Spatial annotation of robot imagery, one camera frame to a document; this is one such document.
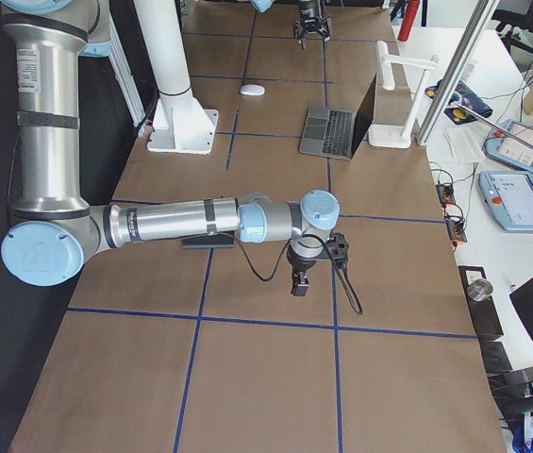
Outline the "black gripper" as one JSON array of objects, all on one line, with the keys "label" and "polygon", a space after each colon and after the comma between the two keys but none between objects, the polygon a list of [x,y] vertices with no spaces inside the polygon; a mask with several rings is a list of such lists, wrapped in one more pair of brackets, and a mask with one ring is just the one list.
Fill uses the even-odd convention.
[{"label": "black gripper", "polygon": [[316,260],[300,256],[291,245],[287,247],[286,257],[291,265],[291,294],[303,297],[309,288],[308,270],[316,264]]},{"label": "black gripper", "polygon": [[319,35],[324,41],[330,39],[331,21],[323,15],[323,2],[319,0],[305,0],[297,2],[299,19],[293,23],[293,36],[300,43],[302,50],[306,50],[305,37],[309,33]]}]

